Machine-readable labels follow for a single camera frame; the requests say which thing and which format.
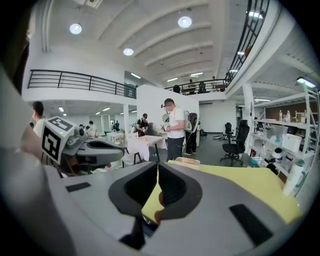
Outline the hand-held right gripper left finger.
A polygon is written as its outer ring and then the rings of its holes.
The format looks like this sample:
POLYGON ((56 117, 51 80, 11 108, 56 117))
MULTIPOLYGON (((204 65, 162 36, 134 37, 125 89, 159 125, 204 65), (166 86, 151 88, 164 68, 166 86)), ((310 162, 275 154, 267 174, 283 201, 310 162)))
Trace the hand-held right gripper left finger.
POLYGON ((141 204, 125 183, 155 172, 154 162, 116 171, 61 178, 27 153, 9 156, 9 210, 47 252, 152 252, 141 204))

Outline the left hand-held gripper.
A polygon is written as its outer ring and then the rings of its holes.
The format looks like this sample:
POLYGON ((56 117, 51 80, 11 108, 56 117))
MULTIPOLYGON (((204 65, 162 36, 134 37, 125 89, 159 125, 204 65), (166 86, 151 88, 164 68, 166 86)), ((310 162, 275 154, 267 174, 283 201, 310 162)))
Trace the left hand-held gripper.
POLYGON ((62 155, 76 156, 80 165, 102 166, 120 160, 123 148, 113 142, 87 139, 83 128, 71 121, 54 116, 46 119, 42 128, 42 151, 55 163, 60 164, 62 155))

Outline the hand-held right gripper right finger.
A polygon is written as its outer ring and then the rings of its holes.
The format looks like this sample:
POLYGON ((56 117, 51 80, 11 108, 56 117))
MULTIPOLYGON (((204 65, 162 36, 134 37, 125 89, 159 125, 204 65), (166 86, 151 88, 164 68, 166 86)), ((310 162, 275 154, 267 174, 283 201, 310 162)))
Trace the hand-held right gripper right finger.
POLYGON ((154 256, 235 256, 247 253, 285 226, 267 204, 235 182, 176 164, 160 166, 161 188, 176 178, 186 192, 161 212, 161 221, 146 243, 154 256))

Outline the person's left forearm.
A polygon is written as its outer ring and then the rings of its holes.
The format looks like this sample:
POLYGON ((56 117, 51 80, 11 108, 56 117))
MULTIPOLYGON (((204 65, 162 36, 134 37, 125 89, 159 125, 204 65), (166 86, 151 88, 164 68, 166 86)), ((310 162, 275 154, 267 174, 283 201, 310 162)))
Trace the person's left forearm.
POLYGON ((41 142, 41 138, 33 131, 31 126, 28 125, 21 137, 20 150, 22 152, 32 154, 38 160, 42 161, 43 151, 41 148, 41 142))

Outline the table with yellow cloth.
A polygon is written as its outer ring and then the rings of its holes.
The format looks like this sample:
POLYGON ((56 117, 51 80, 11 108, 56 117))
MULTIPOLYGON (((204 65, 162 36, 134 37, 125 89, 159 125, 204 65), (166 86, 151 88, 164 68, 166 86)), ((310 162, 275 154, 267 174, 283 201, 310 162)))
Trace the table with yellow cloth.
POLYGON ((271 207, 287 224, 303 215, 296 198, 283 194, 285 184, 266 167, 200 164, 199 170, 196 171, 223 177, 236 183, 271 207))

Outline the person's left hand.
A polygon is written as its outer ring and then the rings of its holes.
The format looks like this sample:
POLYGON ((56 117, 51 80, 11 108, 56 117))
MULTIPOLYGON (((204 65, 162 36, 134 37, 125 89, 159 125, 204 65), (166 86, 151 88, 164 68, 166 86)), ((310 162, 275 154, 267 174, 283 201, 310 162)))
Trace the person's left hand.
POLYGON ((68 159, 67 166, 73 176, 83 176, 93 174, 93 168, 90 165, 80 164, 77 159, 68 159))

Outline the person's right hand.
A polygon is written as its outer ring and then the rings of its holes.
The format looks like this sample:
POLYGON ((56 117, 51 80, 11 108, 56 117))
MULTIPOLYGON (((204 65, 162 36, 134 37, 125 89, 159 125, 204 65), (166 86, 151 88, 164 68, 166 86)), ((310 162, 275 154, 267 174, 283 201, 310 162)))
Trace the person's right hand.
POLYGON ((161 209, 156 210, 154 213, 154 220, 157 225, 159 225, 161 223, 162 212, 165 209, 165 204, 164 204, 164 200, 163 200, 163 192, 159 193, 158 201, 159 201, 159 204, 161 205, 161 209))

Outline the table with white cloth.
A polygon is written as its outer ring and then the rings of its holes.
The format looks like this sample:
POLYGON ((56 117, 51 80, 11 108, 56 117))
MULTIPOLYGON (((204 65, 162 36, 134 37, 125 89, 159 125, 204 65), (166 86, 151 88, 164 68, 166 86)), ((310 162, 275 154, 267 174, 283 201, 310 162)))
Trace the table with white cloth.
POLYGON ((150 160, 150 147, 157 149, 167 149, 165 138, 162 136, 145 135, 141 137, 127 136, 127 150, 130 154, 139 153, 142 160, 150 160))

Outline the beige open box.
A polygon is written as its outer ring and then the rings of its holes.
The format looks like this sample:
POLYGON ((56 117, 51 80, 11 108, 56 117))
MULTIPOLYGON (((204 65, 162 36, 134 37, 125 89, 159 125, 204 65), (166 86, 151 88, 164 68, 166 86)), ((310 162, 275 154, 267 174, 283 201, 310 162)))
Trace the beige open box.
POLYGON ((184 167, 188 167, 194 170, 199 170, 200 168, 200 161, 192 158, 186 158, 186 157, 177 157, 174 160, 174 163, 177 165, 181 165, 184 167))

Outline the white green tumbler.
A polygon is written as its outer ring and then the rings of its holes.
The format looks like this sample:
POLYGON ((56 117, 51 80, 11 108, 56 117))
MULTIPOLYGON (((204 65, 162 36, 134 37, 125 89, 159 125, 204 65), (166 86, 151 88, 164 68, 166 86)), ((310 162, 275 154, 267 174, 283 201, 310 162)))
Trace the white green tumbler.
POLYGON ((285 196, 295 196, 299 188, 302 186, 305 178, 305 162, 304 160, 299 159, 295 162, 289 172, 289 176, 287 177, 282 190, 283 194, 285 196))

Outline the black balcony railing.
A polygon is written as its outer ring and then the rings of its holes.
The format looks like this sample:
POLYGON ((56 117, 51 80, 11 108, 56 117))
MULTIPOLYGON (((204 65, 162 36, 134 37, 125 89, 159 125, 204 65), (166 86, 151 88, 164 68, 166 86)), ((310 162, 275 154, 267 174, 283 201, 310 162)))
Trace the black balcony railing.
POLYGON ((244 66, 251 49, 265 22, 270 0, 241 0, 244 4, 237 13, 244 16, 240 28, 232 30, 233 36, 239 36, 238 42, 229 42, 227 52, 222 57, 222 67, 216 75, 208 71, 190 74, 188 81, 175 80, 166 90, 182 95, 224 92, 241 68, 244 66))
POLYGON ((27 88, 75 89, 107 93, 130 99, 137 98, 137 87, 134 85, 62 70, 31 69, 27 88))

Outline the white shelf rack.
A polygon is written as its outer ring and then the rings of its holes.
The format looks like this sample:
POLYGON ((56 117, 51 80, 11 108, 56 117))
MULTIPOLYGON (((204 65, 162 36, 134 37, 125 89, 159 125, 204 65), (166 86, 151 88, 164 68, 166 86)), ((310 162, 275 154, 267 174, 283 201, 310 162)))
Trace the white shelf rack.
POLYGON ((296 161, 304 162, 302 176, 316 163, 320 148, 320 91, 303 85, 303 92, 251 108, 248 154, 260 167, 269 167, 285 182, 296 161))

